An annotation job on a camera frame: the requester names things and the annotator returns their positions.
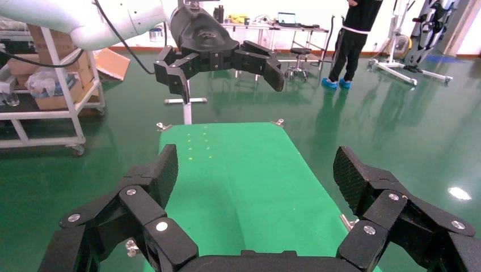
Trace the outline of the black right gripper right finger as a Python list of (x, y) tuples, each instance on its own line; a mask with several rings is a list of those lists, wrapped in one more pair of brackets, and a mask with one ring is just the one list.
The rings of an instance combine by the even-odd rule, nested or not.
[(411, 194), (389, 171), (338, 148), (334, 180), (358, 221), (337, 258), (373, 271), (389, 244), (403, 248), (426, 271), (479, 271), (480, 240), (465, 220)]

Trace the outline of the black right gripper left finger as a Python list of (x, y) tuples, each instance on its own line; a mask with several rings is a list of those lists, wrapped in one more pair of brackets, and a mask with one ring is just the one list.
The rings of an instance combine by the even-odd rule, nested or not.
[(99, 271), (128, 239), (155, 271), (181, 270), (199, 249), (166, 213), (178, 171), (177, 148), (167, 144), (155, 162), (131, 168), (113, 191), (67, 213), (39, 270)]

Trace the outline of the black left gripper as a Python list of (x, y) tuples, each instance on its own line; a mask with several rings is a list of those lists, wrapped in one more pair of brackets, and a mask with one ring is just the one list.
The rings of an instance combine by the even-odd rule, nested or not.
[(203, 8), (178, 7), (170, 19), (170, 31), (180, 51), (165, 46), (154, 61), (158, 83), (171, 94), (190, 102), (188, 79), (199, 71), (236, 69), (260, 75), (276, 91), (285, 78), (277, 53), (251, 41), (240, 44)]

